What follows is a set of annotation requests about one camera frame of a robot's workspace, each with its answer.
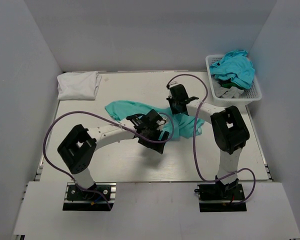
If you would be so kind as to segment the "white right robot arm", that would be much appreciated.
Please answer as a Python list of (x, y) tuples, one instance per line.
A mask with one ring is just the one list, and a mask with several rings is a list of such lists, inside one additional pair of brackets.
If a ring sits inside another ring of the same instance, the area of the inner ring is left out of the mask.
[(219, 107), (189, 97), (182, 84), (168, 86), (167, 98), (173, 114), (184, 114), (211, 124), (215, 143), (220, 149), (219, 168), (215, 176), (216, 195), (226, 200), (238, 185), (239, 158), (250, 133), (236, 106)]

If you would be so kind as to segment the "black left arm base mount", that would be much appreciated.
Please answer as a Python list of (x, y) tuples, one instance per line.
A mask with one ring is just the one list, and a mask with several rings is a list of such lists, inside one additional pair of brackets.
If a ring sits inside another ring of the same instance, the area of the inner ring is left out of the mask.
[(116, 183), (97, 183), (95, 189), (104, 195), (110, 207), (100, 194), (82, 191), (74, 183), (68, 183), (65, 190), (62, 210), (77, 212), (109, 212), (115, 202)]

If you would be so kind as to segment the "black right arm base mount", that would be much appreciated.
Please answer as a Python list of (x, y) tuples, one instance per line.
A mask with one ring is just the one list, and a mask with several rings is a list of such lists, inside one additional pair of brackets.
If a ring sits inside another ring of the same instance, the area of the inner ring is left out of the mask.
[(194, 189), (198, 196), (199, 211), (201, 213), (226, 213), (226, 212), (246, 212), (246, 203), (240, 203), (245, 199), (242, 184), (238, 184), (225, 196), (217, 192), (215, 184), (199, 184)]

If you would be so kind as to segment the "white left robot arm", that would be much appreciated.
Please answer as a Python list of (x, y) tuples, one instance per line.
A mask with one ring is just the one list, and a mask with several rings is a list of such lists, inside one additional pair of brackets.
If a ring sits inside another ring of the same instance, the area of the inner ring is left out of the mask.
[(89, 165), (97, 150), (113, 143), (138, 138), (139, 144), (162, 154), (165, 143), (174, 135), (174, 132), (163, 130), (167, 121), (173, 120), (169, 116), (163, 118), (153, 109), (147, 114), (133, 114), (118, 122), (107, 119), (104, 121), (109, 124), (96, 128), (85, 128), (81, 124), (74, 126), (57, 148), (79, 187), (78, 193), (86, 200), (93, 198), (96, 193)]

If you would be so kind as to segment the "teal green t-shirt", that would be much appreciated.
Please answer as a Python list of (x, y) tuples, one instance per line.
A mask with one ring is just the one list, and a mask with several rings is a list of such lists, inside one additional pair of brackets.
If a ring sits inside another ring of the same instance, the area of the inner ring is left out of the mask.
[(128, 116), (135, 114), (146, 115), (150, 110), (155, 110), (157, 113), (165, 113), (173, 120), (174, 134), (172, 140), (178, 140), (180, 137), (189, 139), (193, 137), (195, 117), (185, 114), (173, 115), (171, 109), (158, 108), (145, 103), (129, 101), (129, 100), (117, 100), (106, 105), (105, 110), (108, 115), (115, 121), (121, 121)]

